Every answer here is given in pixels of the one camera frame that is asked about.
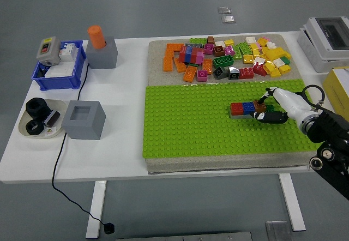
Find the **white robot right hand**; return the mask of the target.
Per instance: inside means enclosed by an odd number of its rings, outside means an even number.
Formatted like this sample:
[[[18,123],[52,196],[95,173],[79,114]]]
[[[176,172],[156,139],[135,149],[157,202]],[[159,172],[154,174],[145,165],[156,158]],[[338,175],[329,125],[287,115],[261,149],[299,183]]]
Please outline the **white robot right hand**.
[[[263,103],[269,96],[273,96],[286,112],[251,112],[250,115],[261,123],[282,124],[290,118],[301,127],[307,121],[318,117],[318,113],[311,110],[311,106],[301,95],[282,88],[270,87],[266,89],[266,93],[258,103]]]

